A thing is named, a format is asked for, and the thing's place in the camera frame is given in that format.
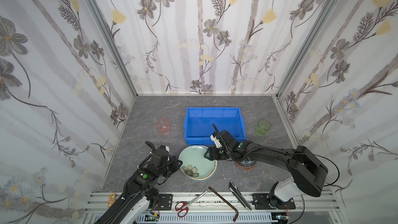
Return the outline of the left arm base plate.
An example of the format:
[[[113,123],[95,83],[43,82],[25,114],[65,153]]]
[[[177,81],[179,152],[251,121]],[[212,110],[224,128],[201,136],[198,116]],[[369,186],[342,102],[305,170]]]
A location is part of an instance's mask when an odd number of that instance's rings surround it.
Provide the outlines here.
[[[159,194],[154,205],[150,208],[152,212],[160,211],[171,211],[173,206],[173,195],[172,194]]]

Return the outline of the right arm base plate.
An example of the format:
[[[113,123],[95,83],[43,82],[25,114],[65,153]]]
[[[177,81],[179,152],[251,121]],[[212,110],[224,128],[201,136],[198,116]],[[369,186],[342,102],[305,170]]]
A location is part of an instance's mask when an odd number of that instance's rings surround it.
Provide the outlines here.
[[[268,198],[268,194],[253,194],[252,195],[252,205],[256,210],[294,210],[296,209],[293,199],[287,202],[281,202],[276,198],[271,200]]]

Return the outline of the green floral plate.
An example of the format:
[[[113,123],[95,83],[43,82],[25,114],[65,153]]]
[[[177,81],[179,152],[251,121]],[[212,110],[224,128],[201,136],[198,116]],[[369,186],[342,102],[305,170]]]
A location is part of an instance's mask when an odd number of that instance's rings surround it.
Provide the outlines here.
[[[192,145],[180,153],[179,160],[182,161],[180,169],[185,176],[194,181],[205,181],[216,173],[218,162],[205,158],[207,151],[206,146]]]

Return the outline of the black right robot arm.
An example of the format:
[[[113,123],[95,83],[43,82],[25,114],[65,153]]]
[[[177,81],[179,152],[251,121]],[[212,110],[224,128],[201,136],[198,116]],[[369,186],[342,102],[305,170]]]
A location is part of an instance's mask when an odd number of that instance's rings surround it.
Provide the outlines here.
[[[297,196],[318,198],[325,183],[328,168],[319,159],[325,157],[312,153],[307,147],[299,145],[294,149],[281,149],[263,146],[252,141],[238,141],[223,130],[210,136],[215,143],[205,152],[209,161],[232,160],[236,163],[261,162],[288,171],[291,176],[276,182],[266,200],[272,209],[279,209]]]

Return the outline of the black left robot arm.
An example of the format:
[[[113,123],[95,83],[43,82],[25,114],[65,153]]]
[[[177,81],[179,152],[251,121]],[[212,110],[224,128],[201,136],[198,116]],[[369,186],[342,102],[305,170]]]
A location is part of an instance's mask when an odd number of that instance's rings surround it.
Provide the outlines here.
[[[168,180],[182,166],[182,161],[169,154],[169,147],[146,141],[150,155],[124,183],[123,191],[114,204],[96,221],[97,224],[133,224],[148,208],[157,205],[159,191],[155,188],[160,177]]]

